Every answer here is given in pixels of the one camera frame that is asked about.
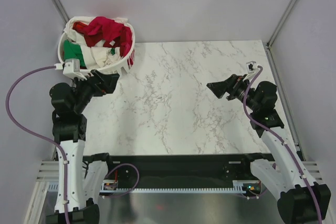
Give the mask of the magenta t shirt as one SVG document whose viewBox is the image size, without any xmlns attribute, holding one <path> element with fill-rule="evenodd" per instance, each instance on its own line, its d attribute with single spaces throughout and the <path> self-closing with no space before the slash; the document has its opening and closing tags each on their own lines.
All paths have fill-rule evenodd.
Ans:
<svg viewBox="0 0 336 224">
<path fill-rule="evenodd" d="M 96 17 L 88 25 L 86 35 L 89 38 L 100 36 L 105 42 L 110 43 L 121 35 L 123 27 L 123 23 L 115 20 L 106 17 Z"/>
</svg>

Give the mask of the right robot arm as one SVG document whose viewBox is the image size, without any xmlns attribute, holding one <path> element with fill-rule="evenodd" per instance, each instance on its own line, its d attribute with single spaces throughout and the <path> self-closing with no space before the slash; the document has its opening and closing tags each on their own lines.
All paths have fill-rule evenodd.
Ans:
<svg viewBox="0 0 336 224">
<path fill-rule="evenodd" d="M 256 88 L 245 76 L 231 75 L 220 82 L 206 86 L 221 99 L 239 100 L 248 114 L 250 124 L 270 150 L 276 167 L 258 157 L 240 166 L 248 179 L 257 177 L 277 201 L 278 212 L 284 223 L 322 223 L 326 218 L 331 191 L 319 184 L 304 166 L 296 148 L 285 137 L 284 124 L 275 109 L 277 86 L 262 81 Z"/>
</svg>

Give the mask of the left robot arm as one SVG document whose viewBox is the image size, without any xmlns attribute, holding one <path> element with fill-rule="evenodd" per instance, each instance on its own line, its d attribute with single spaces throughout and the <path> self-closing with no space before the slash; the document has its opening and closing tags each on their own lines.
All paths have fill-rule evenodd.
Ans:
<svg viewBox="0 0 336 224">
<path fill-rule="evenodd" d="M 100 186 L 114 175 L 115 165 L 107 161 L 108 153 L 100 153 L 90 156 L 84 167 L 87 119 L 83 111 L 93 97 L 114 93 L 119 78 L 117 73 L 93 70 L 74 87 L 58 83 L 49 91 L 59 172 L 55 212 L 47 216 L 47 223 L 99 223 Z"/>
</svg>

